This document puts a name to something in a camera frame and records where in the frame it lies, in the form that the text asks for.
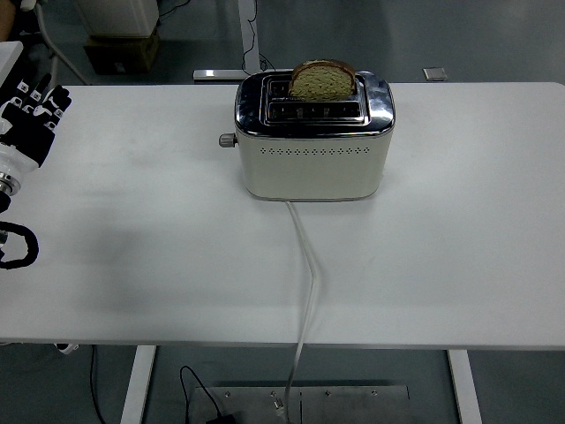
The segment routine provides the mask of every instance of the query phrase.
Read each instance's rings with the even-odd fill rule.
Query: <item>metal plate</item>
[[[283,424],[284,410],[275,401],[283,401],[284,387],[212,387],[207,388],[222,415],[232,414],[237,424]],[[300,388],[290,390],[290,420],[300,422]],[[194,391],[191,424],[205,424],[216,418],[214,405],[202,388]]]
[[[406,386],[303,387],[303,424],[410,424]]]
[[[284,422],[284,412],[275,407],[275,401],[283,399],[284,387],[213,387],[208,390],[222,414],[233,414],[237,424]],[[216,417],[214,405],[201,388],[194,391],[191,409],[192,424],[205,424]],[[290,420],[293,424],[413,422],[406,386],[293,387]]]

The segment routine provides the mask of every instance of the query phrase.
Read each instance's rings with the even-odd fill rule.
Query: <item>table leg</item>
[[[157,346],[138,346],[135,352],[121,424],[140,424],[143,421],[156,348]]]
[[[192,74],[195,81],[202,80],[244,80],[252,73],[260,72],[259,60],[259,34],[255,17],[255,0],[237,0],[239,9],[239,24],[241,26],[241,41],[243,50],[241,61],[244,62],[245,71],[241,69],[203,69]]]
[[[448,350],[448,357],[461,424],[482,424],[467,351]]]

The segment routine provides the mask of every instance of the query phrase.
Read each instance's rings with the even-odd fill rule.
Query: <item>power cord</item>
[[[161,13],[161,14],[159,15],[159,18],[163,18],[164,16],[167,16],[168,14],[170,14],[170,13],[176,11],[179,7],[186,6],[186,5],[189,4],[190,2],[191,2],[191,0],[186,0],[184,3],[179,4],[179,5],[175,6],[175,7],[173,7],[170,11],[166,11],[166,12],[164,12],[164,13]]]
[[[314,260],[314,255],[312,253],[312,248],[308,239],[305,235],[304,227],[298,218],[298,213],[294,207],[294,204],[289,201],[285,201],[284,204],[289,209],[290,215],[292,216],[292,222],[297,229],[298,238],[300,239],[300,245],[305,253],[306,260],[308,261],[308,268],[310,269],[311,283],[310,283],[310,293],[308,294],[308,303],[306,307],[306,312],[304,316],[304,321],[302,323],[302,329],[300,330],[300,338],[298,340],[298,345],[296,352],[294,354],[294,362],[292,363],[292,368],[290,369],[289,380],[286,383],[286,388],[284,389],[284,409],[286,414],[286,422],[290,424],[290,413],[289,413],[289,398],[290,398],[290,388],[292,387],[292,382],[294,381],[294,376],[297,372],[298,362],[300,361],[300,354],[302,353],[302,348],[304,347],[304,339],[306,331],[308,329],[308,323],[310,322],[310,317],[312,315],[314,294],[320,283],[318,278],[318,271],[316,269],[316,263]]]
[[[98,406],[98,400],[96,399],[96,395],[94,393],[94,358],[96,356],[96,345],[92,345],[92,356],[90,358],[90,396],[92,396],[92,403],[94,405],[94,409],[96,410],[96,415],[98,416],[98,420],[101,424],[106,424],[102,414],[100,413],[100,407]]]
[[[245,70],[245,56],[247,55],[247,53],[249,53],[255,47],[255,37],[257,36],[257,34],[255,33],[255,30],[253,29],[253,22],[255,22],[256,20],[257,20],[257,0],[255,0],[255,15],[253,16],[253,19],[247,20],[247,22],[249,23],[249,27],[251,28],[251,32],[253,34],[251,47],[244,52],[244,55],[242,56],[242,63],[241,63],[241,70],[243,72],[245,72],[247,75],[251,75],[251,74],[248,71]],[[274,71],[276,71],[273,64],[271,64],[270,60],[268,60],[266,57],[264,57],[260,53],[259,53],[259,56],[262,57],[262,59],[259,61],[259,68],[262,71],[266,71],[269,65],[271,66],[271,68]]]
[[[188,400],[188,393],[186,392],[186,387],[185,387],[185,380],[183,379],[183,370],[185,369],[188,369],[192,373],[196,381],[199,383],[200,387],[204,390],[204,392],[207,394],[207,396],[214,404],[214,408],[218,417],[215,420],[207,421],[207,424],[235,424],[236,421],[233,418],[233,415],[222,415],[222,413],[220,412],[220,408],[218,407],[218,404],[215,402],[212,395],[210,395],[210,392],[207,390],[206,386],[200,380],[200,378],[196,375],[194,370],[190,368],[188,365],[183,365],[180,368],[179,374],[180,374],[180,383],[183,386],[183,393],[185,394],[185,424],[189,424],[188,408],[190,406],[190,401]]]

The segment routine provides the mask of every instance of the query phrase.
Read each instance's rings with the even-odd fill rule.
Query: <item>black cable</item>
[[[175,11],[176,9],[178,9],[179,7],[183,7],[186,6],[187,4],[189,4],[191,2],[191,0],[186,0],[184,3],[179,4],[178,6],[173,7],[170,11],[166,11],[162,14],[159,15],[159,18],[162,18],[165,15],[168,15],[169,13],[172,13],[173,11]]]
[[[210,398],[210,400],[214,404],[215,410],[218,413],[218,418],[221,418],[222,413],[220,412],[220,408],[218,407],[218,404],[215,402],[212,395],[210,395],[210,393],[206,389],[206,386],[204,386],[204,384],[202,383],[200,378],[198,378],[198,376],[196,375],[196,373],[194,372],[194,370],[192,368],[190,368],[188,365],[183,365],[180,368],[179,374],[180,374],[180,383],[183,386],[183,393],[185,394],[185,424],[188,424],[188,407],[189,407],[190,402],[188,400],[188,394],[186,393],[185,380],[183,380],[183,370],[184,369],[188,369],[192,373],[192,375],[194,375],[194,378],[196,378],[200,387],[204,390],[204,392],[208,395],[208,397]]]
[[[98,416],[98,420],[101,424],[106,424],[102,414],[100,413],[100,407],[98,406],[98,401],[96,400],[96,395],[94,394],[94,383],[93,383],[93,375],[94,375],[94,356],[96,355],[96,345],[92,345],[92,357],[90,359],[90,396],[92,396],[92,403],[94,404],[94,409],[96,410],[96,415]]]
[[[257,36],[257,34],[255,33],[255,30],[253,29],[253,22],[255,22],[256,20],[257,20],[257,0],[255,0],[255,15],[253,16],[253,19],[247,20],[247,22],[249,22],[249,27],[251,28],[251,32],[253,34],[252,41],[251,41],[251,47],[244,52],[244,55],[242,56],[242,63],[241,63],[241,70],[243,72],[245,72],[247,75],[251,75],[251,74],[248,71],[245,70],[245,55],[247,55],[247,53],[249,53],[255,47],[255,37]],[[276,71],[273,64],[271,64],[270,60],[268,60],[265,56],[263,56],[261,54],[259,54],[259,56],[263,58],[263,60],[259,61],[259,67],[262,71],[267,70],[267,68],[268,68],[267,64],[270,64],[271,68],[273,68],[273,70]]]

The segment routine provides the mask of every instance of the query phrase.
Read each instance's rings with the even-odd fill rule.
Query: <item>bread slice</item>
[[[289,94],[307,102],[343,100],[355,93],[355,70],[336,60],[312,60],[292,71]]]

